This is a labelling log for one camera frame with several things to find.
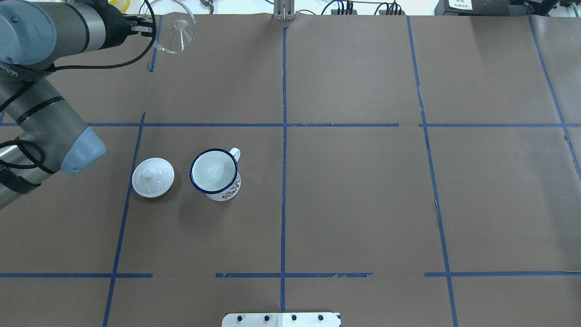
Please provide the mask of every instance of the enamel mug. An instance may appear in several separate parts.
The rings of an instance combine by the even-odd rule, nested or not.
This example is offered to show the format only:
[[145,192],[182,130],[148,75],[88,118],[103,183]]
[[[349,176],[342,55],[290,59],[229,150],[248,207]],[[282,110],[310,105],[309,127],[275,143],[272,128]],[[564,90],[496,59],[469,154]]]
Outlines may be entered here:
[[189,170],[193,186],[214,201],[231,199],[240,190],[240,150],[209,149],[194,159]]

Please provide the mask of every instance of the blue tape line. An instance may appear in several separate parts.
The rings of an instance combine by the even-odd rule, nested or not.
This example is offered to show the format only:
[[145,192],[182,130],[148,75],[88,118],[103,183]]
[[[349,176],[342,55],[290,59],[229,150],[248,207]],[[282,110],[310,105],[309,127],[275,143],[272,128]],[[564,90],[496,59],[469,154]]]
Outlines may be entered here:
[[[437,192],[436,175],[434,173],[434,165],[433,165],[433,160],[432,160],[432,150],[430,149],[430,141],[429,141],[428,128],[427,128],[428,122],[426,121],[426,113],[424,110],[424,100],[422,100],[422,94],[419,91],[419,85],[420,85],[419,84],[419,71],[418,71],[418,62],[417,62],[416,56],[415,56],[414,36],[412,33],[412,29],[411,29],[410,17],[406,16],[406,18],[407,18],[407,29],[408,29],[408,33],[410,35],[411,57],[412,57],[412,60],[414,62],[415,85],[416,85],[416,88],[418,90],[418,101],[419,101],[419,107],[421,108],[421,113],[422,113],[422,124],[424,126],[424,139],[426,142],[426,150],[428,152],[428,163],[430,166],[430,175],[432,178],[432,189],[433,189],[433,193],[434,193],[434,200],[436,202],[437,219],[438,219],[438,223],[440,224],[440,242],[442,244],[442,254],[444,257],[444,267],[446,269],[446,273],[449,274],[450,273],[450,264],[448,262],[448,250],[446,247],[446,237],[444,235],[444,224],[442,222],[442,212],[440,210],[440,198],[439,198],[438,192]],[[452,289],[452,278],[448,275],[446,277],[446,281],[448,283],[448,296],[450,298],[450,309],[451,309],[451,313],[452,313],[452,323],[453,323],[454,327],[458,327],[458,317],[456,316],[456,302],[454,301],[454,290]]]
[[153,278],[152,273],[4,272],[0,278]]
[[111,273],[8,272],[0,278],[111,278]]
[[279,272],[251,272],[251,273],[217,273],[216,278],[280,278]]
[[109,295],[107,296],[107,304],[105,305],[105,316],[103,317],[103,327],[107,327],[109,323],[109,312],[111,312],[111,302],[113,301],[113,290],[115,289],[115,278],[111,278],[109,282]]
[[[163,22],[163,15],[159,16],[159,22],[156,23],[157,25],[157,33],[155,36],[155,39],[158,40],[159,39],[159,33],[162,31],[162,22]],[[157,58],[157,48],[153,47],[153,56],[151,57],[151,61],[147,63],[147,68],[149,69],[150,73],[153,73],[153,70],[155,68],[155,59]]]
[[276,123],[147,123],[145,127],[282,127]]
[[138,127],[138,123],[88,123],[92,127]]
[[465,271],[425,272],[424,277],[499,277],[499,276],[581,276],[578,271]]
[[577,171],[577,177],[581,182],[581,169],[579,168],[579,161],[577,161],[577,156],[575,155],[575,150],[573,149],[573,144],[571,144],[571,138],[569,137],[569,132],[567,131],[567,127],[565,126],[565,120],[563,119],[563,114],[561,112],[561,107],[559,106],[559,102],[557,102],[557,96],[555,95],[555,90],[553,89],[553,84],[551,83],[551,79],[548,76],[547,67],[545,66],[543,54],[541,54],[541,50],[539,48],[539,42],[537,41],[537,34],[535,32],[535,25],[533,24],[533,18],[529,15],[529,25],[530,25],[530,32],[533,36],[533,42],[535,44],[535,49],[539,56],[539,61],[541,63],[541,67],[543,68],[543,73],[545,75],[545,79],[547,80],[548,89],[551,92],[551,98],[553,98],[553,103],[555,104],[555,109],[557,110],[557,115],[559,116],[559,121],[561,122],[561,127],[563,128],[563,133],[566,138],[567,145],[569,146],[569,153],[571,154],[571,158],[573,159],[573,164],[575,166],[575,170]]
[[[125,233],[125,223],[127,221],[127,212],[129,210],[129,199],[131,197],[131,191],[133,191],[133,186],[131,184],[131,176],[135,170],[135,162],[137,161],[137,153],[139,153],[139,146],[141,144],[141,134],[144,130],[145,113],[141,116],[141,121],[139,123],[139,132],[137,133],[137,141],[135,142],[135,152],[133,153],[133,163],[131,164],[131,173],[129,174],[129,186],[127,187],[127,196],[125,197],[125,207],[123,209],[123,217],[121,219],[121,228],[119,230],[119,239],[117,241],[117,251],[115,252],[115,261],[113,262],[113,274],[117,273],[117,268],[119,267],[119,257],[121,256],[121,246],[123,245],[123,234]],[[109,312],[111,310],[111,302],[113,301],[113,291],[115,289],[115,277],[111,277],[111,283],[109,285],[109,295],[107,296],[107,305],[105,307],[105,316],[103,318],[103,327],[107,327],[109,321]]]
[[559,124],[420,124],[419,127],[561,127]]
[[286,29],[282,29],[282,208],[281,208],[281,312],[285,312],[286,274]]
[[152,273],[117,273],[115,278],[153,278]]
[[288,272],[286,277],[288,278],[367,278],[372,276],[372,272],[328,272],[328,273],[317,273],[317,272]]
[[[287,272],[286,278],[367,278],[372,276],[372,272]],[[231,272],[231,273],[217,273],[216,278],[280,278],[281,274],[278,272]]]
[[288,127],[400,127],[399,124],[288,124]]

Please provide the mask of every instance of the floral pattern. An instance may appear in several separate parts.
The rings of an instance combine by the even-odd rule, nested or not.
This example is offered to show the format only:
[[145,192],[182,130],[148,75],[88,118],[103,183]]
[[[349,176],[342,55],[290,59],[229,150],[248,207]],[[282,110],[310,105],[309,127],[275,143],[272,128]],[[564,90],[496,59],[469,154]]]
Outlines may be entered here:
[[240,174],[238,174],[236,176],[236,180],[234,181],[232,186],[230,186],[230,188],[228,190],[220,193],[220,195],[222,196],[222,199],[225,201],[225,200],[229,200],[230,198],[235,196],[236,193],[238,193],[238,190],[240,190],[240,184],[241,184]]

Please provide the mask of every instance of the black cable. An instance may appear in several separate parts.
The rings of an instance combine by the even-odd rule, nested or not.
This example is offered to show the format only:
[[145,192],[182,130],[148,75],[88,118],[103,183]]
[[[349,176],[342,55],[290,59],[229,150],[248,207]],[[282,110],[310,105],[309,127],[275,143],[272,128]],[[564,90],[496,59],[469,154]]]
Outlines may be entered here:
[[141,4],[141,7],[139,7],[139,11],[137,12],[138,14],[141,15],[141,9],[144,8],[144,5],[145,5],[145,1]]
[[310,13],[312,13],[312,14],[313,14],[313,15],[315,15],[315,16],[317,15],[316,13],[314,13],[314,12],[312,12],[312,11],[310,11],[310,10],[307,10],[307,9],[301,9],[301,10],[299,10],[299,11],[297,11],[297,12],[310,12]]
[[1,106],[0,106],[0,112],[4,111],[4,109],[6,109],[11,103],[14,102],[14,100],[20,98],[21,95],[23,95],[26,91],[28,91],[35,83],[34,82],[27,82],[24,85],[22,85],[22,87],[16,91],[16,93],[11,96],[8,100],[6,100],[6,102],[4,102]]
[[38,166],[42,165],[44,163],[44,161],[46,160],[46,155],[44,154],[44,151],[38,145],[32,143],[31,141],[26,141],[26,140],[6,141],[3,143],[0,143],[0,149],[6,148],[6,147],[11,147],[14,145],[17,147],[29,145],[29,146],[35,148],[38,151],[38,153],[40,154],[40,159],[37,160],[34,157],[29,158],[28,160],[30,160],[33,163],[32,165],[18,165],[16,163],[6,162],[6,161],[0,159],[0,166],[5,166],[8,168],[13,168],[13,169],[34,169],[34,168],[37,168]]
[[372,5],[379,5],[380,3],[383,3],[383,2],[368,2],[368,1],[351,1],[351,2],[355,2],[355,3],[370,3]]
[[132,63],[135,63],[137,61],[139,61],[141,58],[143,58],[151,49],[151,47],[153,46],[153,43],[155,42],[155,38],[157,35],[157,23],[155,21],[155,13],[153,12],[153,9],[151,8],[151,4],[149,3],[148,0],[144,0],[145,4],[147,5],[147,8],[149,9],[149,12],[151,13],[151,18],[153,21],[153,27],[152,27],[152,35],[153,37],[151,38],[151,41],[149,42],[147,48],[145,48],[145,50],[143,52],[141,52],[141,54],[139,56],[137,56],[135,59],[124,62],[124,63],[119,63],[117,65],[107,65],[107,66],[78,66],[78,65],[70,65],[70,66],[61,66],[61,67],[56,67],[54,68],[54,72],[57,72],[58,70],[65,70],[65,69],[112,69],[112,68],[120,68],[120,67],[125,67],[128,65],[131,65]]
[[388,9],[389,9],[389,3],[387,3],[387,2],[382,2],[382,3],[380,3],[380,4],[379,4],[379,6],[377,6],[377,9],[376,9],[376,10],[375,10],[375,12],[373,13],[373,15],[374,15],[374,16],[375,16],[375,15],[377,15],[377,13],[379,12],[379,8],[381,8],[381,6],[383,6],[383,5],[386,5],[386,6],[388,7]]
[[343,7],[343,1],[341,1],[341,0],[333,0],[333,1],[329,2],[329,3],[327,4],[327,6],[325,6],[325,8],[323,8],[323,11],[321,12],[321,15],[323,15],[323,14],[325,13],[325,10],[326,10],[327,8],[329,8],[329,6],[330,6],[330,5],[331,5],[333,2],[339,2],[339,3],[341,4],[342,11],[345,9],[345,7]]

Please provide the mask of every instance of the white lid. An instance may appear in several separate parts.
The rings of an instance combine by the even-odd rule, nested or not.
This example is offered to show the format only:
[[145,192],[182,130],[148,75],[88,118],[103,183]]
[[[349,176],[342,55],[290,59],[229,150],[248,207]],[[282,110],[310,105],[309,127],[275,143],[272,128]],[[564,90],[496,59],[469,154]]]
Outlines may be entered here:
[[158,197],[174,183],[174,168],[161,158],[149,158],[140,163],[131,177],[133,189],[146,198]]

